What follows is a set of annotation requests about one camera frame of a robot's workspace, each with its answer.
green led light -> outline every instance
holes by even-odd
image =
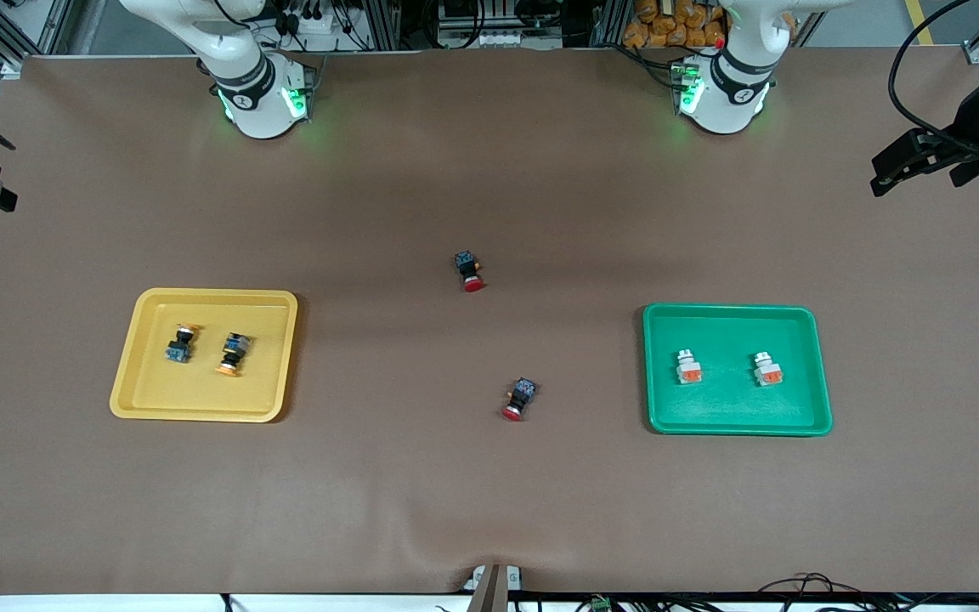
[[[764,107],[765,104],[765,94],[768,93],[769,93],[769,85],[766,85],[761,90],[761,93],[758,94],[758,105],[754,107],[754,115],[757,115],[757,113],[761,112],[761,109],[762,107]]]
[[[229,101],[225,99],[225,93],[222,93],[220,89],[218,90],[218,100],[221,100],[221,106],[225,109],[226,119],[236,123],[236,120],[233,119],[233,110],[229,108]]]
[[[679,65],[671,65],[671,72],[676,74],[688,74],[691,77],[696,77],[697,74],[699,74],[699,70],[697,70],[696,65],[683,65],[682,63],[679,63]]]
[[[693,84],[682,92],[682,104],[679,105],[679,110],[685,113],[697,110],[697,101],[704,92],[705,80],[697,77]]]
[[[285,98],[286,105],[289,107],[289,115],[294,116],[294,119],[300,119],[304,116],[304,94],[300,93],[299,90],[289,90],[285,87],[282,88],[282,97]]]

brown table surface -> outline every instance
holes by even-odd
[[[31,59],[0,94],[0,592],[440,592],[490,560],[540,590],[979,590],[979,196],[871,197],[909,128],[892,55],[789,52],[732,137],[609,50],[335,58],[273,142],[193,59]],[[943,124],[979,82],[956,48],[903,72]],[[153,286],[300,296],[282,421],[112,416]],[[651,302],[809,307],[833,433],[650,433]]]

yellow tray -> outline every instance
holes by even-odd
[[[282,410],[297,299],[288,291],[151,289],[139,296],[112,386],[120,418],[267,422]],[[199,326],[186,364],[164,349]],[[238,377],[214,371],[230,332],[252,340]]]

electrical connector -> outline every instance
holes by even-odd
[[[679,351],[677,359],[679,360],[679,367],[675,368],[675,372],[679,375],[679,383],[700,383],[700,364],[694,359],[690,349]]]
[[[754,377],[757,378],[759,386],[769,387],[772,384],[780,384],[784,380],[784,371],[781,371],[780,364],[774,363],[772,356],[765,351],[754,355]]]
[[[671,72],[675,74],[683,74],[685,77],[696,77],[698,74],[700,74],[700,66],[677,63],[677,65],[671,65]]]

yellow floor line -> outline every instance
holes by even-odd
[[[913,27],[924,23],[924,8],[920,7],[920,0],[905,0],[905,8],[908,9],[908,16],[913,20]],[[920,45],[935,45],[935,40],[931,39],[931,32],[924,28],[916,37]]]

